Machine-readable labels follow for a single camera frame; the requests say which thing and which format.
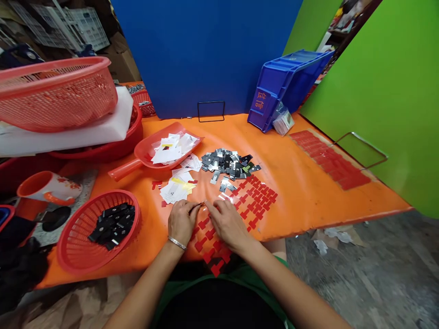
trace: concrete floor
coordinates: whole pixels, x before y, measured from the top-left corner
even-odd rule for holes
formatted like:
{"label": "concrete floor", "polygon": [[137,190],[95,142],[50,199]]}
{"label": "concrete floor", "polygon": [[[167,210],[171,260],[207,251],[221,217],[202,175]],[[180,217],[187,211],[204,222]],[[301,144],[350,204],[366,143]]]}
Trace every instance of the concrete floor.
{"label": "concrete floor", "polygon": [[290,269],[354,328],[439,328],[439,221],[412,211],[354,227],[368,248],[320,256],[309,235],[287,239]]}

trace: mug handle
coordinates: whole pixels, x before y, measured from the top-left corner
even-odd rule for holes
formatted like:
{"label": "mug handle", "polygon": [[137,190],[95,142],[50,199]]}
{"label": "mug handle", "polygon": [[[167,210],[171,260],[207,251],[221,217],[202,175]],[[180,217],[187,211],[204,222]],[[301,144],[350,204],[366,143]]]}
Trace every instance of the mug handle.
{"label": "mug handle", "polygon": [[60,205],[60,206],[71,206],[75,202],[75,198],[72,198],[72,197],[68,200],[58,199],[57,197],[52,195],[52,192],[44,193],[44,198],[47,201],[55,203],[55,204]]}

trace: ceramic mug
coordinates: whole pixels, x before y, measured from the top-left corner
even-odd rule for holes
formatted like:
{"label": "ceramic mug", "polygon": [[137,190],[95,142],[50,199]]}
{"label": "ceramic mug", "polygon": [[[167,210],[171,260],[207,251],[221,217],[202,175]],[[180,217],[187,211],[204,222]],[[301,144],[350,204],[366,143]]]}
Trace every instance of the ceramic mug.
{"label": "ceramic mug", "polygon": [[70,206],[81,192],[81,184],[51,171],[41,171],[22,182],[18,187],[17,195],[52,202],[60,206]]}

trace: orange scoop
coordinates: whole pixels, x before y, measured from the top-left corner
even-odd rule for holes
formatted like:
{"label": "orange scoop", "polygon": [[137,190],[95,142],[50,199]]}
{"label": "orange scoop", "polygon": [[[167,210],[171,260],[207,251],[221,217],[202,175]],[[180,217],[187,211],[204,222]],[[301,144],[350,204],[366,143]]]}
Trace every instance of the orange scoop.
{"label": "orange scoop", "polygon": [[[192,149],[185,153],[180,159],[175,160],[172,164],[154,164],[152,163],[152,157],[155,154],[155,150],[153,147],[153,144],[156,142],[161,141],[162,138],[167,138],[170,133],[173,134],[180,134],[180,133],[188,133],[191,136],[194,136],[197,138],[197,141],[195,142]],[[120,181],[125,176],[128,176],[136,169],[140,168],[142,165],[145,165],[147,167],[153,168],[153,169],[172,169],[176,167],[178,164],[180,164],[192,151],[201,143],[201,141],[204,139],[204,137],[199,137],[190,131],[186,130],[185,127],[181,123],[175,122],[171,124],[170,126],[167,126],[166,128],[163,128],[162,130],[156,132],[155,134],[152,134],[151,136],[142,139],[135,147],[134,149],[134,155],[136,156],[136,159],[125,163],[124,165],[121,165],[120,167],[113,169],[108,172],[110,177],[112,177],[115,181]]]}

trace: hand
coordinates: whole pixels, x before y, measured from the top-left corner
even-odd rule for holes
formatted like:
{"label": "hand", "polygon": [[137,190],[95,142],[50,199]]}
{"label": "hand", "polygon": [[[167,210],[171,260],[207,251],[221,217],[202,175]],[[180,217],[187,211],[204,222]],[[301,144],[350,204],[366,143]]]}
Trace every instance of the hand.
{"label": "hand", "polygon": [[248,233],[235,206],[229,200],[216,200],[213,205],[207,200],[204,203],[209,209],[216,233],[230,250],[241,255],[255,239]]}
{"label": "hand", "polygon": [[192,236],[198,210],[200,210],[200,206],[197,205],[198,202],[177,201],[168,218],[169,236],[184,246],[187,246]]}

